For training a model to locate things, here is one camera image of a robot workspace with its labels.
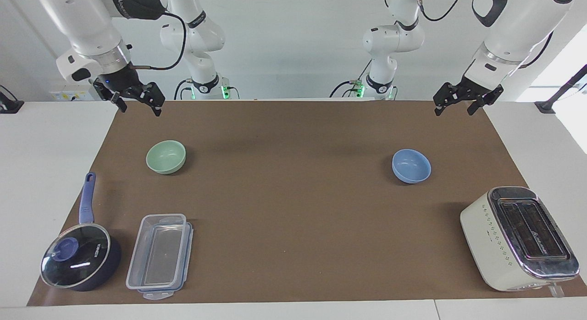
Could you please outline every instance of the blue handle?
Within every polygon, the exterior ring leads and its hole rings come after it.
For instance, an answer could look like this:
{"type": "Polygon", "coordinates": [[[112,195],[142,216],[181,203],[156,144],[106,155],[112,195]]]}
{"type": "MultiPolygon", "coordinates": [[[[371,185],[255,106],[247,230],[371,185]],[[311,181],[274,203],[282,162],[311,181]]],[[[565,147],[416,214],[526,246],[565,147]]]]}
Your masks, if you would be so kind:
{"type": "Polygon", "coordinates": [[[94,212],[92,212],[92,199],[94,199],[94,186],[96,185],[96,174],[94,172],[86,175],[86,181],[83,183],[82,200],[79,204],[79,223],[94,223],[94,212]]]}

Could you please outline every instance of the toaster lever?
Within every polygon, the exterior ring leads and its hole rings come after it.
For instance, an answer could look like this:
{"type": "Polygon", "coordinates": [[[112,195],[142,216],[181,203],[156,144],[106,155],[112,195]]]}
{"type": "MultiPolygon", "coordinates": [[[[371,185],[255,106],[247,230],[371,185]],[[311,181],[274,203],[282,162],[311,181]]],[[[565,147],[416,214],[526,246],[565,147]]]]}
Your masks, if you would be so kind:
{"type": "Polygon", "coordinates": [[[551,285],[548,287],[551,291],[552,297],[562,298],[565,296],[565,292],[562,291],[562,287],[556,284],[556,282],[552,282],[551,285]]]}

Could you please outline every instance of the toaster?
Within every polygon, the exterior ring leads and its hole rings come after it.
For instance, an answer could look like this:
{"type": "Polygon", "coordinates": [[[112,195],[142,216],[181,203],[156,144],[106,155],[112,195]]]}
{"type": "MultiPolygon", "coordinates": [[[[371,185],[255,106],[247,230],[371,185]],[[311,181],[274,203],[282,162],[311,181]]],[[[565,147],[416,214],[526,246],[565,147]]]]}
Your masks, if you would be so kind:
{"type": "Polygon", "coordinates": [[[499,291],[549,285],[579,276],[579,262],[537,195],[524,187],[497,187],[461,213],[461,225],[483,280],[499,291]]]}

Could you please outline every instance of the green bowl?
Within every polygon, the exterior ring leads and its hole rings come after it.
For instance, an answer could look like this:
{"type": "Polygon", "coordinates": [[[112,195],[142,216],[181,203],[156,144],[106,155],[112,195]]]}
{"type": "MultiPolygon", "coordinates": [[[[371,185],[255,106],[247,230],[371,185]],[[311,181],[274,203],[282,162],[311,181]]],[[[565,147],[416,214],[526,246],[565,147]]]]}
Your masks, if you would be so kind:
{"type": "Polygon", "coordinates": [[[185,163],[185,147],[175,140],[153,146],[147,153],[147,166],[160,174],[177,172],[185,163]]]}

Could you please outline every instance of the bowl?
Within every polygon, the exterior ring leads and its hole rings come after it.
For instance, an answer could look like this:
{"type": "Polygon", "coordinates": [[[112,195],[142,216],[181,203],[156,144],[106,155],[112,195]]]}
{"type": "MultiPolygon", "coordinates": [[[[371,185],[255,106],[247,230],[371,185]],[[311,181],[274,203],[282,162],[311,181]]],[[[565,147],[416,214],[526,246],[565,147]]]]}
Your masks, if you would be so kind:
{"type": "Polygon", "coordinates": [[[407,184],[417,184],[428,179],[432,173],[430,161],[419,151],[402,149],[392,159],[393,173],[407,184]]]}
{"type": "Polygon", "coordinates": [[[177,172],[185,164],[185,147],[181,142],[166,140],[147,153],[147,166],[160,174],[177,172]]]}

